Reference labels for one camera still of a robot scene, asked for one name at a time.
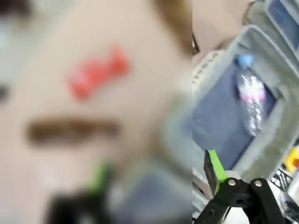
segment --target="silver screw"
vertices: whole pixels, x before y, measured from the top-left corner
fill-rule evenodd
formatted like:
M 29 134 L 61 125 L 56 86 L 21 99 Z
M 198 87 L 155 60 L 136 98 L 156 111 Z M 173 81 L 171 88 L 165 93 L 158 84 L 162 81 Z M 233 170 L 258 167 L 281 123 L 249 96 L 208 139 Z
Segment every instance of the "silver screw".
M 228 184 L 229 184 L 230 186 L 235 186 L 235 181 L 234 181 L 234 180 L 229 180 L 229 181 L 228 181 Z
M 260 182 L 260 181 L 255 181 L 254 184 L 255 184 L 257 187 L 261 187 L 261 186 L 262 186 L 262 182 Z

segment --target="plastic bottle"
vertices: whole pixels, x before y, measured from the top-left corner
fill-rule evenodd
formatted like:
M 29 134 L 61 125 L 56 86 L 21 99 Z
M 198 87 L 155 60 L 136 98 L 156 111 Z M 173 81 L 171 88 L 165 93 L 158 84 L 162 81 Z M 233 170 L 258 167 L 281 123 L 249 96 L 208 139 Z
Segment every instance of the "plastic bottle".
M 239 97 L 243 107 L 243 119 L 246 129 L 252 136 L 258 135 L 264 120 L 264 84 L 253 75 L 250 67 L 253 63 L 252 54 L 243 54 L 237 57 L 241 68 L 237 76 Z

